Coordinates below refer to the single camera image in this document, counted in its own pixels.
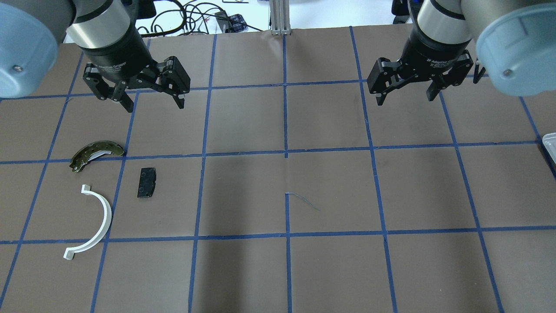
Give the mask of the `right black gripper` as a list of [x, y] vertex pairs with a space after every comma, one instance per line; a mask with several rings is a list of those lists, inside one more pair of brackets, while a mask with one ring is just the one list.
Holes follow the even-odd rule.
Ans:
[[367, 78], [369, 93], [375, 95], [377, 105], [381, 106], [388, 93], [401, 89], [405, 79], [415, 76], [418, 81], [432, 79], [426, 95], [433, 101], [441, 90], [459, 86], [471, 70], [474, 61], [466, 49], [468, 43], [437, 42], [421, 30], [412, 30], [400, 61], [377, 59]]

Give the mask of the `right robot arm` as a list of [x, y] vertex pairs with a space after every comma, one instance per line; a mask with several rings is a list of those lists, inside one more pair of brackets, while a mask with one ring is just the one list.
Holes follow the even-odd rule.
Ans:
[[377, 59], [367, 78], [383, 105], [388, 93], [430, 82], [427, 99], [488, 74], [512, 97], [555, 90], [556, 3], [553, 0], [394, 0], [391, 12], [413, 26], [397, 61]]

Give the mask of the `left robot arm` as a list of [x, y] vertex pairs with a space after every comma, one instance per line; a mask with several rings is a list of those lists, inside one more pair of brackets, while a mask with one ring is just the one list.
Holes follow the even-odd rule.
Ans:
[[0, 4], [0, 95], [27, 97], [54, 66], [59, 45], [72, 38], [89, 58], [82, 79], [99, 100], [131, 113], [127, 90], [152, 89], [183, 109], [191, 79], [169, 56], [155, 61], [137, 20], [153, 18], [152, 0], [3, 0]]

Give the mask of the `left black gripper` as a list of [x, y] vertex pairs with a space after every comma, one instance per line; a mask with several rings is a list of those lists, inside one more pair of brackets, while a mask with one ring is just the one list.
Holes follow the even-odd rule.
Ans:
[[[184, 109], [185, 94], [191, 89], [189, 74], [175, 56], [157, 63], [137, 29], [128, 29], [122, 38], [106, 47], [83, 51], [91, 63], [86, 64], [82, 79], [97, 99], [119, 103], [133, 113], [134, 102], [126, 93], [127, 80], [144, 73], [155, 80], [159, 75], [163, 91], [173, 97], [179, 109]], [[104, 78], [115, 85], [111, 87]]]

